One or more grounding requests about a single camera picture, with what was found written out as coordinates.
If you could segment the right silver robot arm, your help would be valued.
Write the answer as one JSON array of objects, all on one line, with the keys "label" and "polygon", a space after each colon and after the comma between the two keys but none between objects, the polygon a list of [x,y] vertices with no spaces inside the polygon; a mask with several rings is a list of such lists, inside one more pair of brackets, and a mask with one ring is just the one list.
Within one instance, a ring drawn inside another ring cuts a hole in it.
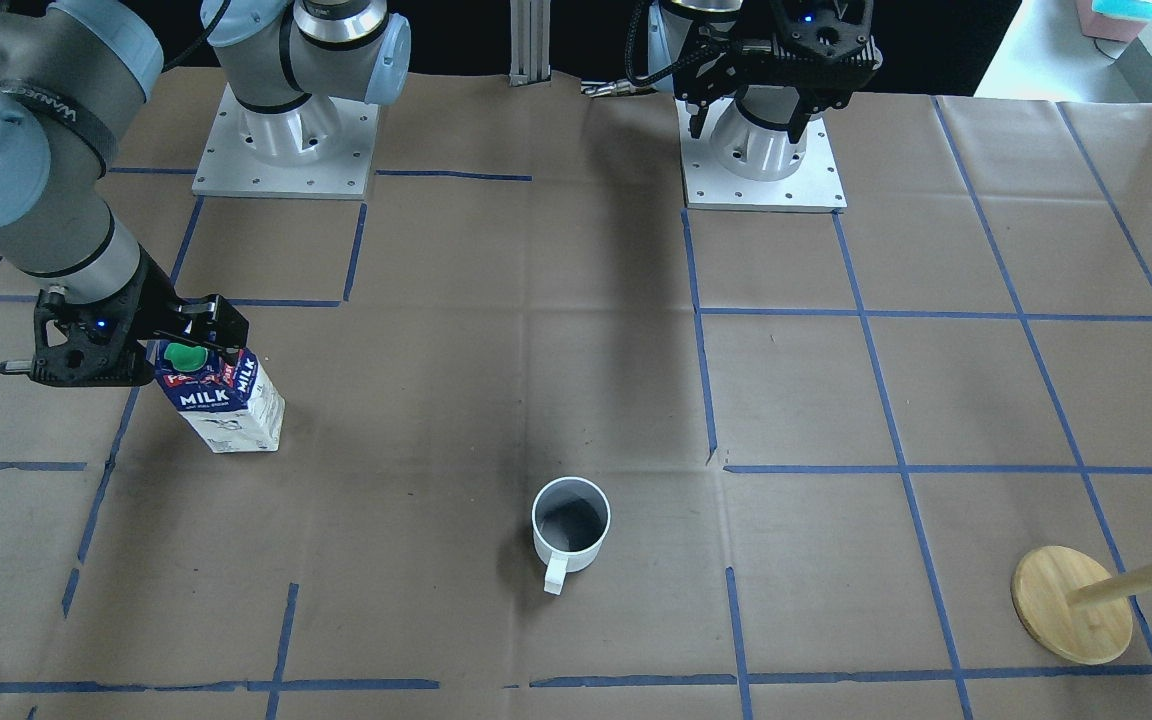
[{"label": "right silver robot arm", "polygon": [[[301,164],[338,141],[334,99],[389,105],[410,68],[410,22],[384,1],[205,1],[214,51],[264,161]],[[96,183],[168,60],[120,1],[0,1],[0,256],[33,279],[35,348],[0,374],[51,387],[154,378],[147,341],[236,365],[250,324],[223,296],[183,300]]]}]

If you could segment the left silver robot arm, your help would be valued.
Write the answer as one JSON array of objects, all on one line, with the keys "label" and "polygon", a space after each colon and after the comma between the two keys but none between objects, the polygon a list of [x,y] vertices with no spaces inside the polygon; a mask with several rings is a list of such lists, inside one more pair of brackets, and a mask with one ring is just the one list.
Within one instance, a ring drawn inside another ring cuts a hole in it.
[{"label": "left silver robot arm", "polygon": [[732,97],[751,123],[797,142],[881,68],[873,18],[872,1],[639,1],[623,68],[631,86],[685,103],[694,138]]}]

